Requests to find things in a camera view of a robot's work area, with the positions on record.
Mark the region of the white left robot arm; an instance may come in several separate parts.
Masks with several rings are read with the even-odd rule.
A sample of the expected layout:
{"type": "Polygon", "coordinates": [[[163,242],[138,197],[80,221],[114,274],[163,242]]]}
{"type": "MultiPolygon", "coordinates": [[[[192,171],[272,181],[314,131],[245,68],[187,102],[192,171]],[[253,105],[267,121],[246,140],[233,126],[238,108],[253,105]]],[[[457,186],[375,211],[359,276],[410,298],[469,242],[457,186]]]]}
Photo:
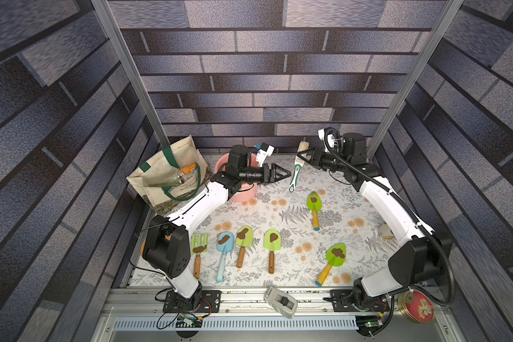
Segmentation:
{"type": "Polygon", "coordinates": [[[266,185],[292,176],[289,170],[265,162],[273,150],[266,143],[253,148],[235,145],[205,190],[178,211],[152,220],[141,256],[151,267],[164,273],[180,310],[194,311],[202,301],[202,285],[188,268],[191,237],[196,228],[240,192],[243,184],[266,185]]]}

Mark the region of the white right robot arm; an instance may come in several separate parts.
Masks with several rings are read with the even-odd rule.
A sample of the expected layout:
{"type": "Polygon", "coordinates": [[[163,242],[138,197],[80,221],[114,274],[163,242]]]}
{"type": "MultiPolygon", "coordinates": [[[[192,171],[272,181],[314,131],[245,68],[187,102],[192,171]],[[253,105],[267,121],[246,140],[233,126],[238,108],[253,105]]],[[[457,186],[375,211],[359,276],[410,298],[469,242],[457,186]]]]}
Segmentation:
{"type": "Polygon", "coordinates": [[[388,225],[399,249],[383,269],[356,279],[351,293],[339,298],[360,312],[385,296],[409,289],[441,306],[455,299],[455,276],[449,260],[452,238],[438,234],[401,199],[379,167],[367,161],[366,139],[359,133],[319,131],[322,145],[304,148],[297,158],[312,168],[342,172],[347,185],[367,199],[388,225]]]}

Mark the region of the pink plastic bucket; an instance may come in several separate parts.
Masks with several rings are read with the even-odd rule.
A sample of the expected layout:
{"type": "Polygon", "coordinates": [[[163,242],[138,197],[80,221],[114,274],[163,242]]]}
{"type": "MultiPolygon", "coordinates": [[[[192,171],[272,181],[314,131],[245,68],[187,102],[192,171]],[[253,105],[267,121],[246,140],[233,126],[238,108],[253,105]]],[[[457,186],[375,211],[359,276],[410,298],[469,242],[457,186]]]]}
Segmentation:
{"type": "MultiPolygon", "coordinates": [[[[229,154],[226,153],[216,162],[215,172],[225,169],[225,166],[223,166],[223,164],[227,163],[228,156],[229,156],[229,154]]],[[[259,188],[257,185],[255,185],[255,184],[249,185],[247,183],[243,183],[240,188],[240,191],[237,192],[235,195],[233,195],[230,198],[230,201],[239,202],[239,203],[249,202],[251,199],[253,199],[255,197],[255,195],[258,193],[258,191],[259,191],[259,188]]]]}

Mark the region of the green trowel yellow blue handle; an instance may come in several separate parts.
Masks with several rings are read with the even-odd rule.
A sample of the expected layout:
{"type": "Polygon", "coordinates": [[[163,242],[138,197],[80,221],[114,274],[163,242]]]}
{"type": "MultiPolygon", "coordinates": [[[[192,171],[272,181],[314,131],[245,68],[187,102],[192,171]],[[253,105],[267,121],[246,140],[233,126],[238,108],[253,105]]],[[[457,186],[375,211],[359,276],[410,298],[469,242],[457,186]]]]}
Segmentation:
{"type": "Polygon", "coordinates": [[[311,192],[307,199],[307,207],[313,214],[313,230],[319,231],[319,216],[318,213],[322,208],[321,198],[317,192],[311,192]]]}

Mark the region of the white green hand brush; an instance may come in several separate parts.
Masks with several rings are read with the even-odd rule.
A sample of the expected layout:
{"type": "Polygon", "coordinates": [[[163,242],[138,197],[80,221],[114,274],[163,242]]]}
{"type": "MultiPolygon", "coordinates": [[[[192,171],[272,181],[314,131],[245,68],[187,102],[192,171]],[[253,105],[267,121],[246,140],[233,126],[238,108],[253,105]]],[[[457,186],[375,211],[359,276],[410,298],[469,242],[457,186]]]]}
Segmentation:
{"type": "MultiPolygon", "coordinates": [[[[309,149],[309,143],[306,141],[302,141],[299,144],[299,148],[298,148],[297,152],[303,152],[308,149],[309,149]]],[[[291,182],[289,184],[289,192],[294,192],[296,190],[299,173],[301,172],[303,165],[304,165],[304,159],[299,156],[296,156],[295,161],[294,161],[294,171],[293,171],[291,182]]]]}

